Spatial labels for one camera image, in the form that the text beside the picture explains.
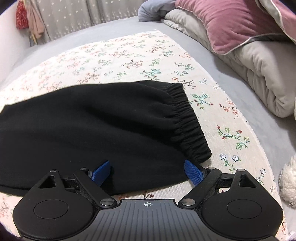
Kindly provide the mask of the black pants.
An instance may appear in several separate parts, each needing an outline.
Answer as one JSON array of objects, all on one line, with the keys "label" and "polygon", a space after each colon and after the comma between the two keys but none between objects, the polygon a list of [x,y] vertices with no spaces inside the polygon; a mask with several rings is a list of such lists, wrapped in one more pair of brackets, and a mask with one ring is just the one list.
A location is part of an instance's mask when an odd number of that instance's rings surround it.
[{"label": "black pants", "polygon": [[63,177],[111,165],[109,195],[187,179],[185,161],[211,151],[182,84],[76,85],[1,111],[1,191],[24,195],[48,171]]}]

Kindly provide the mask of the floral bed sheet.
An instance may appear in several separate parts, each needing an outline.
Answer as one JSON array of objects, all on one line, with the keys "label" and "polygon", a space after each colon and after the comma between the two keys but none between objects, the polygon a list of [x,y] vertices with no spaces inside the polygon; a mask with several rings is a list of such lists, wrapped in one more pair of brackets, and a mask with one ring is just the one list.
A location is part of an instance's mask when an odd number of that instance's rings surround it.
[{"label": "floral bed sheet", "polygon": [[236,103],[195,59],[164,33],[153,30],[81,45],[55,55],[51,46],[23,62],[24,73],[7,79],[1,106],[77,84],[154,80],[180,83],[212,152],[204,166],[224,173],[246,169],[276,199],[280,196],[266,154]]}]

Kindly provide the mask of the white fluffy plush toy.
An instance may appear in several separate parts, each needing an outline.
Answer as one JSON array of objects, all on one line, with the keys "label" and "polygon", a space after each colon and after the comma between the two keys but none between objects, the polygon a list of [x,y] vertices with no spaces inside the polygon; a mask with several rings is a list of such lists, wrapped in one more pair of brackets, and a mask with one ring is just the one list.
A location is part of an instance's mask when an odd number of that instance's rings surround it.
[{"label": "white fluffy plush toy", "polygon": [[286,163],[278,177],[280,196],[290,207],[296,206],[296,161],[295,155]]}]

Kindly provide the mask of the grey mattress cover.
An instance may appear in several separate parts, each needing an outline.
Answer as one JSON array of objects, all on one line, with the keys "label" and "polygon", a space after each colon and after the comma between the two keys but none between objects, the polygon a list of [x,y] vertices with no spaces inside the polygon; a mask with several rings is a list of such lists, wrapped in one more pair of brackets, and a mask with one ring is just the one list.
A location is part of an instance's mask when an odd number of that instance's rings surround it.
[{"label": "grey mattress cover", "polygon": [[178,43],[236,103],[258,138],[277,181],[281,168],[295,151],[295,120],[292,117],[279,118],[272,114],[250,86],[229,66],[191,37],[163,23],[140,23],[137,18],[117,20],[32,47],[26,33],[19,32],[8,22],[3,22],[1,24],[1,87],[6,85],[7,79],[19,77],[24,73],[21,65],[28,58],[32,58],[34,65],[42,63],[44,58],[33,57],[33,53],[45,46],[51,46],[54,54],[58,55],[81,45],[153,30],[164,33]]}]

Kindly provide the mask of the grey quilt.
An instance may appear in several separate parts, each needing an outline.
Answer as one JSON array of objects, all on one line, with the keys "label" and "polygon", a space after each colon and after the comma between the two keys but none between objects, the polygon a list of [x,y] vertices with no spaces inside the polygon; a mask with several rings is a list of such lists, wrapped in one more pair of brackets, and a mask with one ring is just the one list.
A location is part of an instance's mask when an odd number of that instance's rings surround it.
[{"label": "grey quilt", "polygon": [[193,38],[231,67],[276,116],[295,115],[295,44],[255,41],[227,55],[214,53],[206,29],[192,13],[174,9],[163,23]]}]

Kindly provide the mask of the pink pillow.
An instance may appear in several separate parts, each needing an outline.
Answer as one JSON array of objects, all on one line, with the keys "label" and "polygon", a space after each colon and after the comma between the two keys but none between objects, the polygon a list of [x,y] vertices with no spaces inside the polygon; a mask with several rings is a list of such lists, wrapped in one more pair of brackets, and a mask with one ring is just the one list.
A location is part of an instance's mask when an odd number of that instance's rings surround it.
[{"label": "pink pillow", "polygon": [[295,1],[176,1],[175,6],[202,22],[219,55],[254,41],[295,41]]}]

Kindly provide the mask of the grey dotted curtain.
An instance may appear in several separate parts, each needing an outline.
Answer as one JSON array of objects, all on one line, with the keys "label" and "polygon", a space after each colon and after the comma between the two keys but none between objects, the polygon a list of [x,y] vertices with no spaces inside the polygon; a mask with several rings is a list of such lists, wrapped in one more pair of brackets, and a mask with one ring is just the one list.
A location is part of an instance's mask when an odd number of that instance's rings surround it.
[{"label": "grey dotted curtain", "polygon": [[41,45],[72,32],[137,16],[144,1],[25,1],[32,10],[33,36]]}]

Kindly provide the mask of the blue-grey blanket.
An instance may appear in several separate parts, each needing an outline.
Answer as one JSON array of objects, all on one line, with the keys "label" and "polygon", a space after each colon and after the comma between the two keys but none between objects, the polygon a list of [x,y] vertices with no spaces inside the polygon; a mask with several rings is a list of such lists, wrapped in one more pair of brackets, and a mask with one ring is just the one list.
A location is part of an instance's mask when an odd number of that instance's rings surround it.
[{"label": "blue-grey blanket", "polygon": [[175,0],[148,0],[141,4],[138,9],[140,22],[160,21],[165,15],[174,10]]}]

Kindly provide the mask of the hanging red and pink clothes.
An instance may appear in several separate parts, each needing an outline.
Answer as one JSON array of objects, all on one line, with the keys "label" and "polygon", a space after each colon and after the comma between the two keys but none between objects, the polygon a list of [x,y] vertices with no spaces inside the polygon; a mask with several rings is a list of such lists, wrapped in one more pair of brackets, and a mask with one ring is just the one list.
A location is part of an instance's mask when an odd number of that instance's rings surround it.
[{"label": "hanging red and pink clothes", "polygon": [[32,1],[18,1],[16,7],[16,28],[18,30],[28,29],[35,45],[37,40],[43,36],[45,27]]}]

